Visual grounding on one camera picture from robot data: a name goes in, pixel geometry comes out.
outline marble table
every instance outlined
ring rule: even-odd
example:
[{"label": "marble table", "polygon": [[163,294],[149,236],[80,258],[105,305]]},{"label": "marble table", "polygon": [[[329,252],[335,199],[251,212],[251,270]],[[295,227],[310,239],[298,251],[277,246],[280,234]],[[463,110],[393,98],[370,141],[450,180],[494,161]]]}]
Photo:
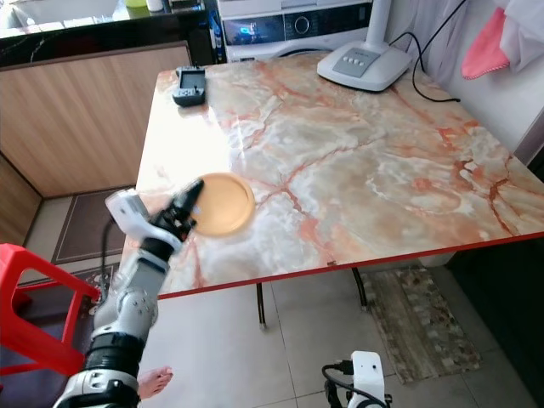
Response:
[{"label": "marble table", "polygon": [[237,235],[192,234],[161,298],[544,235],[544,184],[459,104],[421,98],[409,75],[380,94],[342,88],[316,74],[322,56],[207,67],[207,105],[189,109],[172,101],[175,72],[159,75],[145,205],[212,172],[239,174],[257,202]]}]

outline robotic arm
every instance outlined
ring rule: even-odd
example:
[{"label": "robotic arm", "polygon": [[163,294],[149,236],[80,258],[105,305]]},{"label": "robotic arm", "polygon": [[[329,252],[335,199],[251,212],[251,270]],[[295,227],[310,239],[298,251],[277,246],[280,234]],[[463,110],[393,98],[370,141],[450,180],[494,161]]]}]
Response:
[{"label": "robotic arm", "polygon": [[198,179],[153,215],[134,190],[108,197],[111,216],[140,248],[118,272],[123,282],[98,308],[83,368],[70,377],[54,408],[133,408],[139,403],[139,362],[156,322],[157,295],[168,260],[196,224],[190,213],[203,187]]}]

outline white device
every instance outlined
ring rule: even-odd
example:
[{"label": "white device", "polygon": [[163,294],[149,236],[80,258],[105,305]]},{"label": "white device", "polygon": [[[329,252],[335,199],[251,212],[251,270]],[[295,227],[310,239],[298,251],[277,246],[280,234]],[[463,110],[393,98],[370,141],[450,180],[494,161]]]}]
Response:
[{"label": "white device", "polygon": [[410,66],[411,56],[385,41],[391,0],[374,0],[365,41],[336,49],[317,65],[317,73],[330,81],[366,91],[381,92]]},{"label": "white device", "polygon": [[223,1],[219,2],[219,12],[227,60],[237,62],[332,51],[363,40],[370,24],[371,3]]},{"label": "white device", "polygon": [[[379,354],[371,351],[354,351],[351,360],[354,364],[354,388],[365,391],[385,404],[385,383]],[[365,400],[366,397],[354,393],[349,400],[348,408],[357,408]]]}]

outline wooden cabinet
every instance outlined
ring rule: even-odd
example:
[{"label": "wooden cabinet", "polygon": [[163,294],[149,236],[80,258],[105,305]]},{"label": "wooden cabinet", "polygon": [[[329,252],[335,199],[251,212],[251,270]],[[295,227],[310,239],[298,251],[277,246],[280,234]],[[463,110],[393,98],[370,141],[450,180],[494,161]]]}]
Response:
[{"label": "wooden cabinet", "polygon": [[42,197],[0,156],[0,244],[23,245]]},{"label": "wooden cabinet", "polygon": [[135,184],[156,77],[177,45],[0,72],[0,149],[44,196]]}]

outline black countertop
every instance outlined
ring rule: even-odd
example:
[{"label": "black countertop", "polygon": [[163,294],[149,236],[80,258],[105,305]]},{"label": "black countertop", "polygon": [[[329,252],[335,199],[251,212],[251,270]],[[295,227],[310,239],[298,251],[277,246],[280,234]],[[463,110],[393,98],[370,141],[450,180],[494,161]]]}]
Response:
[{"label": "black countertop", "polygon": [[193,64],[208,65],[214,62],[208,27],[205,10],[151,13],[119,0],[112,15],[0,29],[0,69],[181,41]]}]

